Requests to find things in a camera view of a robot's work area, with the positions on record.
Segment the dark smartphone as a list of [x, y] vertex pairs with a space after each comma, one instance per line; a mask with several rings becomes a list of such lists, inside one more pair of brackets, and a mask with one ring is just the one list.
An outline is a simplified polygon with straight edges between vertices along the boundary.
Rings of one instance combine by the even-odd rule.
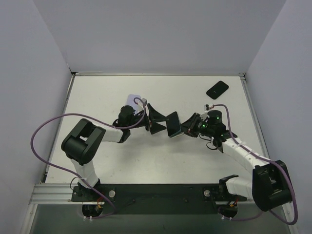
[[169, 138], [174, 138], [183, 134], [177, 111], [172, 112], [167, 116], [166, 128]]

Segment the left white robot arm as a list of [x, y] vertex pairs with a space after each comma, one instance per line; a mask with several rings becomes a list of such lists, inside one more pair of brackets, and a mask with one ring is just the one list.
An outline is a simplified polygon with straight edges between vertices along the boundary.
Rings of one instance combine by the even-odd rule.
[[132, 106], [123, 106], [112, 127], [103, 124], [96, 126], [82, 118], [62, 142], [61, 149], [73, 163], [76, 173], [81, 176], [78, 184], [84, 187], [82, 194], [88, 200], [96, 200], [100, 194], [100, 180], [92, 160], [102, 142], [123, 143], [133, 128], [144, 127], [152, 135], [166, 129], [159, 123], [167, 121], [168, 118], [149, 103], [147, 108], [147, 113], [143, 110], [135, 113]]

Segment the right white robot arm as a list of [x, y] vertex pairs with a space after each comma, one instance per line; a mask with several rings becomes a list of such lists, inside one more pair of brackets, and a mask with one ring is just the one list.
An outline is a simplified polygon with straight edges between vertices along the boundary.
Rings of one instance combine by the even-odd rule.
[[208, 137], [217, 150], [251, 174], [251, 180], [238, 175], [220, 179], [220, 192], [224, 195], [252, 199], [265, 212], [294, 200], [286, 165], [280, 160], [271, 161], [248, 147], [233, 133], [229, 123], [223, 123], [220, 111], [207, 111], [203, 115], [194, 113], [181, 124], [181, 129], [190, 137]]

